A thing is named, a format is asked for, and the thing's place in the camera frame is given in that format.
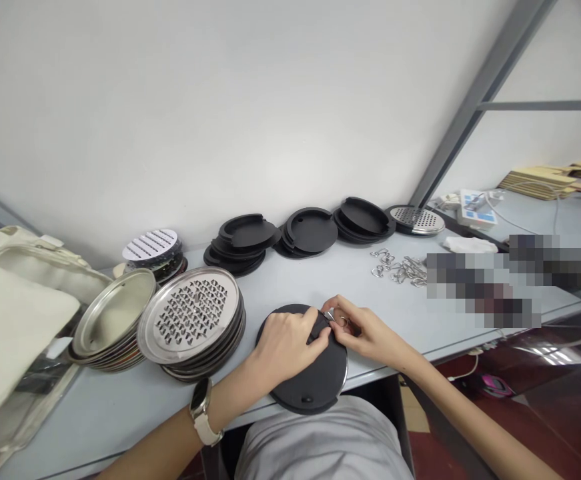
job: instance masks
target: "hand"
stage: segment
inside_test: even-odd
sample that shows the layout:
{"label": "hand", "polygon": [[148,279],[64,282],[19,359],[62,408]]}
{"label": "hand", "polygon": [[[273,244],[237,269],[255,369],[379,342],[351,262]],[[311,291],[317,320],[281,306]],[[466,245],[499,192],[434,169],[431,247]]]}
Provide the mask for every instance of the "hand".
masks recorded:
{"label": "hand", "polygon": [[310,307],[303,315],[272,313],[251,357],[257,374],[263,375],[269,391],[313,363],[328,346],[330,327],[320,331],[310,345],[308,337],[319,311]]}
{"label": "hand", "polygon": [[372,310],[359,308],[341,295],[324,303],[322,311],[331,308],[335,309],[333,316],[336,322],[330,322],[330,326],[337,341],[345,347],[406,374],[429,365],[423,355],[392,331]]}

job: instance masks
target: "person's left hand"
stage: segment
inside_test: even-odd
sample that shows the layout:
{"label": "person's left hand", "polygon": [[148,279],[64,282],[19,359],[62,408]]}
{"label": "person's left hand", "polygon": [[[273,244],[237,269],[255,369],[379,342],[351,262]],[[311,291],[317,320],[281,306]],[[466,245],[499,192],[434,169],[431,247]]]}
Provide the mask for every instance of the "person's left hand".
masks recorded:
{"label": "person's left hand", "polygon": [[270,390],[303,371],[326,350],[330,327],[306,345],[317,315],[318,310],[310,307],[303,315],[272,313],[267,318],[251,357]]}

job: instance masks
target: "watch face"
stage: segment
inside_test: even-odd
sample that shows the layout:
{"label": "watch face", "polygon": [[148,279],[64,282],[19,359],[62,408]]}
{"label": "watch face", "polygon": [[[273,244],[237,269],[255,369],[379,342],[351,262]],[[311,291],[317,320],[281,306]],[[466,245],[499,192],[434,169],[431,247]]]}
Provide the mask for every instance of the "watch face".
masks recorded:
{"label": "watch face", "polygon": [[192,394],[192,402],[190,402],[190,408],[192,410],[198,409],[201,406],[203,400],[205,400],[207,396],[209,386],[210,386],[209,378],[205,378],[197,384],[197,386],[195,387],[195,391]]}

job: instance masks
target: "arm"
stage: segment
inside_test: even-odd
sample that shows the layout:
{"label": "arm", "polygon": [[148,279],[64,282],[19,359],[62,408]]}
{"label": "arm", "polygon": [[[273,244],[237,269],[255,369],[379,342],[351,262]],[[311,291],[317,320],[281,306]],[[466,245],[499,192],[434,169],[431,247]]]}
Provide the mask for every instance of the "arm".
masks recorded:
{"label": "arm", "polygon": [[[330,328],[323,329],[315,341],[306,345],[317,312],[311,308],[304,315],[275,313],[268,317],[255,350],[212,389],[208,419],[213,431],[225,428],[279,383],[313,363],[326,349]],[[202,447],[186,406],[98,478],[174,480]]]}
{"label": "arm", "polygon": [[[341,295],[326,302],[335,309],[331,322],[337,340],[364,357],[410,377],[437,405],[450,423],[503,480],[560,479],[547,464],[465,398],[423,355],[408,345],[372,311],[359,308]],[[342,319],[352,323],[344,325]],[[352,335],[354,327],[361,335]]]}

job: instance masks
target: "wristwatch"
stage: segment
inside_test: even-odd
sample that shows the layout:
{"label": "wristwatch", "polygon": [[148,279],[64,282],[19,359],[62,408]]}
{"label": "wristwatch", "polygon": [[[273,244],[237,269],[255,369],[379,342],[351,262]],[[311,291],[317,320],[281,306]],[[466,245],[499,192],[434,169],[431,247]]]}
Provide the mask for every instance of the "wristwatch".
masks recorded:
{"label": "wristwatch", "polygon": [[210,391],[212,390],[212,380],[205,378],[195,387],[190,402],[190,415],[195,423],[195,430],[204,445],[214,447],[223,438],[223,430],[214,433],[208,423],[207,408],[210,405]]}

